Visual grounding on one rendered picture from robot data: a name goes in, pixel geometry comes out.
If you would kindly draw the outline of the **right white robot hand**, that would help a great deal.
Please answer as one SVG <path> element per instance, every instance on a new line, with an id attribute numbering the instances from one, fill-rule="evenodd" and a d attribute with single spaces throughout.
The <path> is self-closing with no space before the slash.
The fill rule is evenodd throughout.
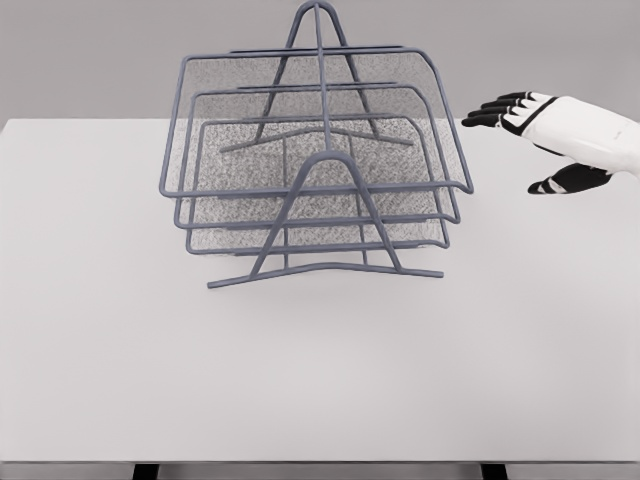
<path id="1" fill-rule="evenodd" d="M 636 127 L 634 121 L 602 107 L 533 91 L 484 103 L 468 113 L 462 125 L 502 129 L 574 161 L 531 184 L 531 195 L 575 194 L 606 185 L 622 169 L 624 137 Z"/>

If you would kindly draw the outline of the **medium grey mesh tray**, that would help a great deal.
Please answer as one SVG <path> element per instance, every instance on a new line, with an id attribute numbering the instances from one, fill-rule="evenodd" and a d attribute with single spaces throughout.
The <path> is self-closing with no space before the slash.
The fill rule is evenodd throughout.
<path id="1" fill-rule="evenodd" d="M 167 163 L 178 222 L 194 229 L 266 229 L 283 207 L 305 228 L 354 228 L 362 189 L 394 222 L 455 221 L 468 185 L 442 101 L 404 82 L 195 92 Z"/>

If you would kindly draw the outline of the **large grey mesh tray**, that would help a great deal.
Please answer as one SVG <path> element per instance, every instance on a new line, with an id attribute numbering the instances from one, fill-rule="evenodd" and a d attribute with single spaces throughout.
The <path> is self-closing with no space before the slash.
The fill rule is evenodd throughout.
<path id="1" fill-rule="evenodd" d="M 361 122 L 362 138 L 392 142 L 382 120 L 404 119 L 425 144 L 432 176 L 404 182 L 412 188 L 474 187 L 442 81 L 425 52 L 402 46 L 284 48 L 193 55 L 180 67 L 159 191 L 188 198 L 184 187 L 194 173 L 190 157 L 195 128 L 249 125 L 243 150 L 269 142 L 270 124 L 289 124 L 291 134 L 315 127 L 328 136 L 348 122 Z"/>

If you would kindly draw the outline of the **small grey mesh tray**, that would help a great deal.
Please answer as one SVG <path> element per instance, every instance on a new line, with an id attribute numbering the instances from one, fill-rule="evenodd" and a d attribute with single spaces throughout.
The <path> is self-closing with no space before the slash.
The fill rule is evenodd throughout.
<path id="1" fill-rule="evenodd" d="M 234 190 L 239 195 L 183 202 L 181 221 L 196 226 L 191 248 L 261 248 L 284 199 L 250 198 L 248 192 L 290 187 L 304 161 L 326 146 L 350 155 L 367 184 L 392 185 L 392 191 L 372 195 L 381 216 L 408 219 L 387 225 L 391 240 L 443 240 L 441 223 L 435 216 L 452 211 L 446 190 L 408 188 L 412 183 L 443 177 L 440 153 L 428 121 L 342 120 L 334 123 L 329 138 L 318 121 L 263 126 L 209 123 L 191 135 L 184 186 L 198 191 Z"/>

